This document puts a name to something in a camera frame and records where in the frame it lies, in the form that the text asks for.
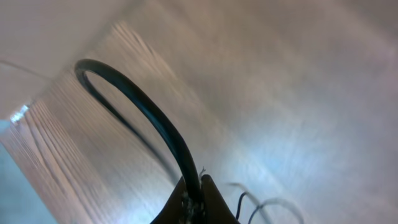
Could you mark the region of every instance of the thin black wire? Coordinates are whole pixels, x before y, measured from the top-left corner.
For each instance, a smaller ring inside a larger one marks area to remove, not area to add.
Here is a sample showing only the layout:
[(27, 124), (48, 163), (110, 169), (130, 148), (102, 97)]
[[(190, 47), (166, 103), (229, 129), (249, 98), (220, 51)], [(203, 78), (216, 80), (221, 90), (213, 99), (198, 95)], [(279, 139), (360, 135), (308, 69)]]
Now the thin black wire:
[(248, 224), (251, 224), (251, 221), (254, 215), (263, 207), (267, 205), (280, 205), (290, 211), (298, 220), (299, 224), (304, 224), (304, 218), (301, 215), (300, 211), (293, 205), (292, 203), (282, 199), (282, 198), (270, 198), (265, 200), (262, 204), (256, 207), (256, 209), (252, 212)]
[[(258, 199), (252, 194), (250, 193), (247, 188), (245, 188), (245, 186), (243, 184), (240, 183), (229, 183), (231, 186), (236, 186), (239, 187), (240, 189), (242, 189), (244, 192), (246, 192), (246, 196), (249, 197), (250, 201), (255, 205), (258, 206), (260, 205), (260, 202), (258, 201)], [(261, 209), (260, 211), (260, 215), (262, 217), (262, 219), (264, 220), (265, 224), (273, 224), (271, 217), (269, 216), (269, 214), (264, 210)]]
[(169, 147), (173, 154), (177, 164), (180, 167), (183, 175), (185, 185), (189, 197), (196, 203), (203, 201), (200, 192), (200, 182), (198, 178), (198, 172), (195, 167), (195, 163), (192, 159), (190, 151), (185, 144), (185, 141), (181, 137), (180, 133), (169, 121), (166, 115), (150, 100), (150, 98), (130, 79), (125, 77), (122, 73), (110, 67), (102, 62), (83, 59), (79, 60), (75, 65), (75, 73), (80, 84), (108, 111), (118, 119), (125, 127), (132, 131), (158, 158), (160, 163), (165, 167), (169, 174), (171, 166), (165, 161), (165, 159), (155, 150), (155, 148), (149, 143), (148, 140), (136, 129), (134, 129), (121, 114), (102, 96), (95, 87), (90, 83), (85, 72), (92, 72), (99, 75), (104, 80), (115, 86), (120, 90), (126, 97), (128, 97), (135, 106), (145, 115), (145, 117), (152, 123), (155, 129), (162, 136), (166, 145)]
[(247, 194), (248, 194), (247, 192), (243, 192), (243, 193), (241, 194), (241, 196), (239, 197), (239, 201), (238, 201), (238, 211), (236, 211), (236, 216), (235, 216), (236, 220), (239, 220), (239, 216), (240, 216), (240, 214), (241, 214), (242, 200), (243, 200), (244, 196), (247, 195)]

